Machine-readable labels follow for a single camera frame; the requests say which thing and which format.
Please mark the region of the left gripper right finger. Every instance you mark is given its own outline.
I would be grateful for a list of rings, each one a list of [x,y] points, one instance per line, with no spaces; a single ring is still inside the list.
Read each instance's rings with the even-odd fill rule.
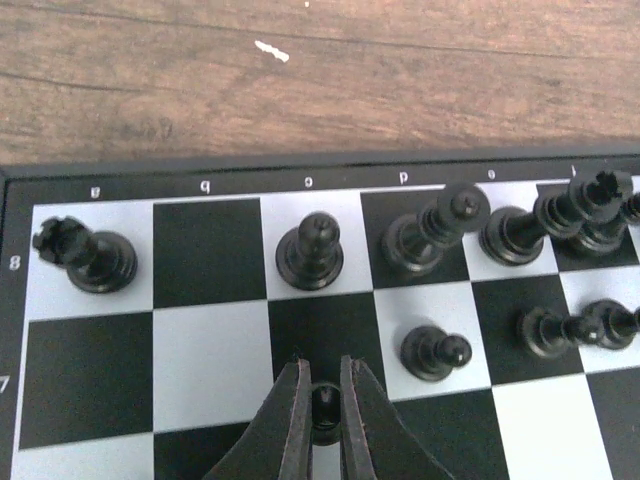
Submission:
[[[407,430],[363,360],[341,357],[340,388],[343,479],[453,477]]]

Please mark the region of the tall black chess piece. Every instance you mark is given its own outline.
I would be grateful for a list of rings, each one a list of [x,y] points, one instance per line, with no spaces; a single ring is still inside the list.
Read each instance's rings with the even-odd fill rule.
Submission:
[[[639,193],[625,200],[616,216],[602,224],[585,223],[565,241],[575,255],[600,257],[619,249],[628,226],[639,225]]]

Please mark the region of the black chess pawn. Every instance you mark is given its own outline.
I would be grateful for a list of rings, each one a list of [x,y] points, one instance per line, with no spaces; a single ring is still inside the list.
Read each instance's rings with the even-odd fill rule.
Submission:
[[[582,345],[596,345],[604,337],[604,327],[593,316],[559,315],[534,307],[517,322],[517,335],[533,355],[557,359]]]
[[[597,345],[608,350],[623,350],[631,345],[639,332],[639,309],[631,311],[613,299],[593,301],[581,313],[593,317],[603,327]]]
[[[341,391],[331,382],[312,385],[312,443],[329,446],[341,438]]]
[[[427,382],[439,382],[454,369],[466,366],[473,356],[469,341],[434,325],[413,328],[403,339],[400,360],[406,370]]]

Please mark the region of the black chess rook corner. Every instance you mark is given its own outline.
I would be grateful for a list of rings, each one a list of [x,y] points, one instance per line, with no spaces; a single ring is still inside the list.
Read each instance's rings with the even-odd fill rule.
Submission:
[[[51,217],[32,237],[39,257],[66,271],[71,283],[91,294],[108,294],[135,278],[138,256],[133,244],[115,231],[93,231],[75,217]]]

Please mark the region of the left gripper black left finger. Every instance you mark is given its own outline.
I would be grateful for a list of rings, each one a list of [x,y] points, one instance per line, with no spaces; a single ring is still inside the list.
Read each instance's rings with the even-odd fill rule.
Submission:
[[[207,479],[310,479],[312,383],[308,361],[290,362],[240,439]]]

